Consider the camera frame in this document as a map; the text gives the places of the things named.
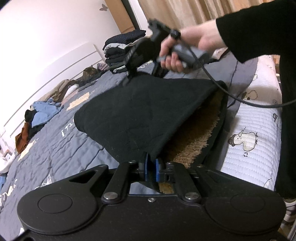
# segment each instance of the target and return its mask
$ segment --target beige curtain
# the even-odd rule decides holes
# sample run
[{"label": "beige curtain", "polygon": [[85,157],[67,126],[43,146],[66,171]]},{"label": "beige curtain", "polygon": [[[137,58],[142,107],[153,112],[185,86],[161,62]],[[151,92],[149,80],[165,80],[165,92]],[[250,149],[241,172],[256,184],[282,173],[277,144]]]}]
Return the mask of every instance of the beige curtain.
[{"label": "beige curtain", "polygon": [[272,0],[138,0],[147,19],[183,28]]}]

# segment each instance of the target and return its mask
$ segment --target white quilted mat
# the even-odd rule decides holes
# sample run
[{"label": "white quilted mat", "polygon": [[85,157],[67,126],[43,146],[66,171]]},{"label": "white quilted mat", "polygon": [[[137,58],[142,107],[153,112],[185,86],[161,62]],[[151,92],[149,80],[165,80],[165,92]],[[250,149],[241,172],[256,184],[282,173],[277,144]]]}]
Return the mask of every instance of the white quilted mat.
[{"label": "white quilted mat", "polygon": [[[258,58],[256,74],[243,96],[257,104],[281,103],[271,56]],[[221,171],[273,190],[281,151],[281,109],[241,104],[228,143]]]}]

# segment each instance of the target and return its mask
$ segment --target silver screw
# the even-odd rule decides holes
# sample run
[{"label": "silver screw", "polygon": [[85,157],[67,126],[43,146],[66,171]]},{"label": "silver screw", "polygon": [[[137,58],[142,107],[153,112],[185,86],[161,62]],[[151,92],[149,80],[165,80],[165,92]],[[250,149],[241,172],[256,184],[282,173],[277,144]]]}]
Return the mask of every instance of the silver screw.
[{"label": "silver screw", "polygon": [[148,202],[155,202],[155,201],[156,201],[156,199],[154,197],[148,198]]},{"label": "silver screw", "polygon": [[196,192],[188,192],[185,194],[185,198],[188,200],[195,200],[198,199],[200,196],[198,193]]},{"label": "silver screw", "polygon": [[118,198],[118,194],[116,192],[106,192],[104,194],[104,198],[107,200],[113,200]]}]

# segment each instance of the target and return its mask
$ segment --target human hand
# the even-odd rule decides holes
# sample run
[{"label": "human hand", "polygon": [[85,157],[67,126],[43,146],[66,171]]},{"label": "human hand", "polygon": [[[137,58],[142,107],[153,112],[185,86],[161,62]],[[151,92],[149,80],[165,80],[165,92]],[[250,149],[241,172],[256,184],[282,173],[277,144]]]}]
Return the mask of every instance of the human hand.
[{"label": "human hand", "polygon": [[[207,21],[200,25],[191,26],[181,29],[181,38],[186,43],[198,47],[200,50],[206,50],[212,54],[215,49],[226,47],[224,44],[216,20]],[[177,44],[177,40],[168,36],[161,43],[159,56],[167,55],[170,49]],[[161,67],[175,72],[186,72],[182,62],[179,60],[177,53],[173,52],[172,56],[167,56],[165,61],[161,61]]]}]

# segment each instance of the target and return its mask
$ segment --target butterfly wall decal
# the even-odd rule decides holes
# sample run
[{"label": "butterfly wall decal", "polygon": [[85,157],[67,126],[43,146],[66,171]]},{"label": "butterfly wall decal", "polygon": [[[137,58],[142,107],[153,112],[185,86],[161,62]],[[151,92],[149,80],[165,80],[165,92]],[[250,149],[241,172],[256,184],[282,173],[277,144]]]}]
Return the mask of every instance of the butterfly wall decal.
[{"label": "butterfly wall decal", "polygon": [[100,11],[107,11],[108,7],[105,4],[102,4],[102,8],[100,8]]}]

